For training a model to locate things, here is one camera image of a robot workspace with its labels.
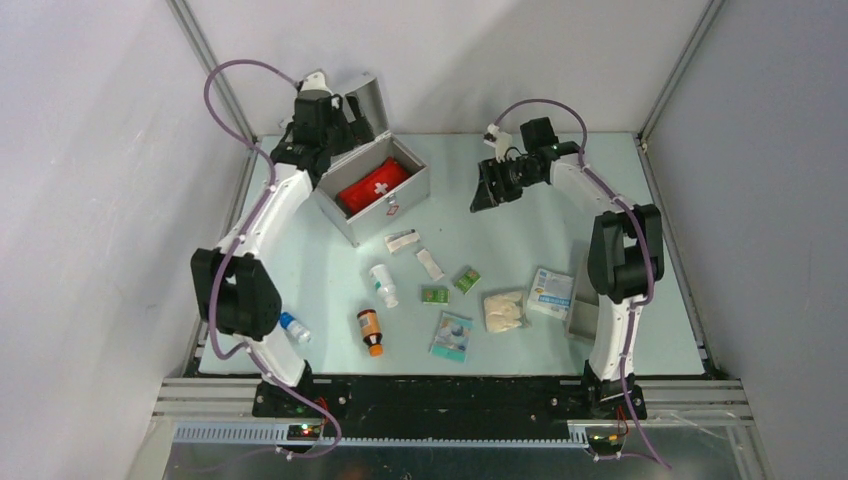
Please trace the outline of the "red first aid pouch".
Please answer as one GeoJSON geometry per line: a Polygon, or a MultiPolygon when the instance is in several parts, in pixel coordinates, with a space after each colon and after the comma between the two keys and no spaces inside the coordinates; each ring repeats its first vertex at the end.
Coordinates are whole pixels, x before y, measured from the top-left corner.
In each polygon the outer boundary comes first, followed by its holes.
{"type": "Polygon", "coordinates": [[[386,160],[365,177],[343,189],[336,200],[350,215],[356,215],[411,177],[394,157],[386,160]]]}

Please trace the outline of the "white blue gauze packet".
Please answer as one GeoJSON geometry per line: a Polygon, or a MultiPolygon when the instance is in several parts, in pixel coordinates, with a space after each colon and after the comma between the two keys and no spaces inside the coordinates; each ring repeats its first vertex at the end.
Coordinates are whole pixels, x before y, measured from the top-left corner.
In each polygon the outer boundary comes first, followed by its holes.
{"type": "Polygon", "coordinates": [[[573,286],[571,276],[540,267],[529,288],[526,306],[531,311],[564,320],[570,310],[573,286]]]}

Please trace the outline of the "white medicine bottle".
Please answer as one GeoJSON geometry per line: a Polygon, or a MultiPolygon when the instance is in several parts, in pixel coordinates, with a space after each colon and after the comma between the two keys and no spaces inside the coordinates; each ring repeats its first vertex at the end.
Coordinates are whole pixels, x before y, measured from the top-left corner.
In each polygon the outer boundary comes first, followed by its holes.
{"type": "Polygon", "coordinates": [[[385,264],[377,264],[369,270],[371,283],[380,299],[387,308],[395,308],[399,305],[396,293],[396,285],[385,264]]]}

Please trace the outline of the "teal mask packet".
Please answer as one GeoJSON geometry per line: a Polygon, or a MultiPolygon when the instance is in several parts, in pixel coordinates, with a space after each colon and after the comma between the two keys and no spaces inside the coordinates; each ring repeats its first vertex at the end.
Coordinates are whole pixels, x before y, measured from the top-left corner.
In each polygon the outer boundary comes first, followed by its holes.
{"type": "Polygon", "coordinates": [[[467,359],[473,322],[471,319],[442,312],[429,353],[447,360],[464,363],[467,359]]]}

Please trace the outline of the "grey divided tray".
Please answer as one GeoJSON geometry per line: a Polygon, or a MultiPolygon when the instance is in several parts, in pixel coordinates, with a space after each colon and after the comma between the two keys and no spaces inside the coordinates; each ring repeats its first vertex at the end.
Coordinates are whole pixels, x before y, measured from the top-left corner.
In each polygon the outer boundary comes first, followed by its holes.
{"type": "Polygon", "coordinates": [[[588,274],[588,252],[578,263],[571,293],[571,305],[565,319],[568,338],[593,345],[596,340],[601,304],[608,297],[601,297],[592,286],[588,274]]]}

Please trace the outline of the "brown syrup bottle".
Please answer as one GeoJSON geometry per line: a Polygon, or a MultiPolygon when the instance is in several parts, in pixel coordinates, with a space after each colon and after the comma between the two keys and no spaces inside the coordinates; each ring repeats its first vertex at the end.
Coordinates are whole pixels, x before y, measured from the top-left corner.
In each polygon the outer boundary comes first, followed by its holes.
{"type": "Polygon", "coordinates": [[[368,353],[372,357],[379,357],[384,353],[382,345],[383,334],[375,310],[366,309],[357,314],[357,322],[361,330],[362,341],[366,345],[368,353]]]}

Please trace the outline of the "blue cap clear bottle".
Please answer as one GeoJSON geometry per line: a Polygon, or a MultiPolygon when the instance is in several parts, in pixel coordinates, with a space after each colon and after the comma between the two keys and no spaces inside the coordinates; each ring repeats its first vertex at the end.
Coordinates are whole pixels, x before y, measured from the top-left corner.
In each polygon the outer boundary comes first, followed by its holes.
{"type": "Polygon", "coordinates": [[[298,344],[308,343],[312,338],[310,330],[289,312],[281,313],[279,324],[289,337],[298,344]]]}

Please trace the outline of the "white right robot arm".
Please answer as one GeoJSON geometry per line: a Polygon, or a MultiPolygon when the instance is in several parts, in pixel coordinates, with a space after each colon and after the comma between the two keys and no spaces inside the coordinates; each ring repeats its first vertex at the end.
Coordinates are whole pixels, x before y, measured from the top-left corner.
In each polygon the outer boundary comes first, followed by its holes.
{"type": "Polygon", "coordinates": [[[639,319],[664,275],[661,214],[653,204],[629,203],[587,162],[584,142],[560,140],[549,118],[524,123],[521,136],[523,152],[510,156],[511,135],[496,124],[487,127],[483,138],[494,155],[478,164],[469,209],[495,208],[520,199],[531,186],[547,184],[593,215],[586,272],[601,303],[581,402],[591,416],[606,418],[633,388],[639,319]]]}

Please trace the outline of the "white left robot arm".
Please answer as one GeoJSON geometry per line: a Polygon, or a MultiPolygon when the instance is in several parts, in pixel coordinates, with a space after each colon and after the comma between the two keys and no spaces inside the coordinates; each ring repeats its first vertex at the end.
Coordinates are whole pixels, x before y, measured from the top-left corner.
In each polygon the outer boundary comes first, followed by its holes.
{"type": "Polygon", "coordinates": [[[254,148],[268,168],[255,203],[216,247],[199,248],[190,260],[214,354],[227,360],[245,351],[269,383],[281,386],[277,402],[292,416],[312,411],[316,390],[302,380],[308,363],[280,325],[283,301],[264,260],[333,160],[375,137],[356,93],[303,86],[282,139],[270,151],[254,148]]]}

